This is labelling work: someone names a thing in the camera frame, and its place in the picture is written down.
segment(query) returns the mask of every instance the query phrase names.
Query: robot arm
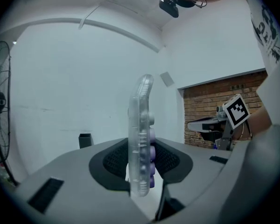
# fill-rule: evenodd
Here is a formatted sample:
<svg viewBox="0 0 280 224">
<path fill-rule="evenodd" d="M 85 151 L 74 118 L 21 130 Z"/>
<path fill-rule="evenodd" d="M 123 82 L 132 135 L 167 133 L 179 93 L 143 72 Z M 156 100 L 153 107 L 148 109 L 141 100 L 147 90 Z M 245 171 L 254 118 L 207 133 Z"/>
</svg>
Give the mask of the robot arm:
<svg viewBox="0 0 280 224">
<path fill-rule="evenodd" d="M 217 107 L 215 117 L 198 119 L 187 124 L 189 130 L 200 132 L 203 139 L 212 141 L 218 149 L 229 150 L 236 127 L 250 117 L 249 110 L 240 94 Z"/>
</svg>

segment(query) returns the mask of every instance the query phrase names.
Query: white t-shirt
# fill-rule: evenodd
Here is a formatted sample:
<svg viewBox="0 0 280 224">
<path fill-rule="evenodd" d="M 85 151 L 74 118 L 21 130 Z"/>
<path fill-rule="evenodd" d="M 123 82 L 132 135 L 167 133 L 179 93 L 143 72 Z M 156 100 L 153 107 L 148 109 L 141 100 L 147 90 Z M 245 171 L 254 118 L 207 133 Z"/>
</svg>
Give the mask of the white t-shirt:
<svg viewBox="0 0 280 224">
<path fill-rule="evenodd" d="M 280 125 L 280 27 L 262 0 L 248 0 L 268 78 L 258 88 L 271 121 Z"/>
</svg>

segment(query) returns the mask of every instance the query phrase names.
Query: black slot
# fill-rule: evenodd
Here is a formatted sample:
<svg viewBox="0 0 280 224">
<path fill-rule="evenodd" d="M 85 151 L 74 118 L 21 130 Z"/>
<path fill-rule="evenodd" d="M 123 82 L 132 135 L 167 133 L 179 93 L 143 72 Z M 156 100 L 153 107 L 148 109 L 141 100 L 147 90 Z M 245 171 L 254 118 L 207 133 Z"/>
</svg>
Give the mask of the black slot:
<svg viewBox="0 0 280 224">
<path fill-rule="evenodd" d="M 221 158 L 221 157 L 218 157 L 218 156 L 211 156 L 210 160 L 215 161 L 215 162 L 219 162 L 219 163 L 222 163 L 222 164 L 226 164 L 227 161 L 228 161 L 228 159 Z"/>
<path fill-rule="evenodd" d="M 62 180 L 50 178 L 37 193 L 33 195 L 28 201 L 28 204 L 39 212 L 44 213 L 63 183 L 64 181 Z"/>
</svg>

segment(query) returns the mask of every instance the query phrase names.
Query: electric fan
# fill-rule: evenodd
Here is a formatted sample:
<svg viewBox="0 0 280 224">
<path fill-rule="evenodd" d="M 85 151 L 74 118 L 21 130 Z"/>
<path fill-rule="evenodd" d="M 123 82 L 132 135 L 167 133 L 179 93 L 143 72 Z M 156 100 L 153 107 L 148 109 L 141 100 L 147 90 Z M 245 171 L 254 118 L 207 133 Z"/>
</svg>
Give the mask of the electric fan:
<svg viewBox="0 0 280 224">
<path fill-rule="evenodd" d="M 10 177 L 16 184 L 10 172 L 6 159 L 9 154 L 10 143 L 10 54 L 6 42 L 0 42 L 0 163 L 2 163 Z"/>
</svg>

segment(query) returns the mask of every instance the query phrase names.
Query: fan grille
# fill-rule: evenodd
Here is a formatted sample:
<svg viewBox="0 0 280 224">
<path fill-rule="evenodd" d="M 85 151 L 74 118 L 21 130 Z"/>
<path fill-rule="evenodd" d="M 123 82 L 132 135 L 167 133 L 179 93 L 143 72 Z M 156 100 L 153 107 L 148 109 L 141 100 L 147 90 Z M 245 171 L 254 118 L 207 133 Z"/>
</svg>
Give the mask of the fan grille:
<svg viewBox="0 0 280 224">
<path fill-rule="evenodd" d="M 0 92 L 6 99 L 6 104 L 0 113 L 0 162 L 8 157 L 10 142 L 10 54 L 9 46 L 6 42 L 0 42 Z"/>
</svg>

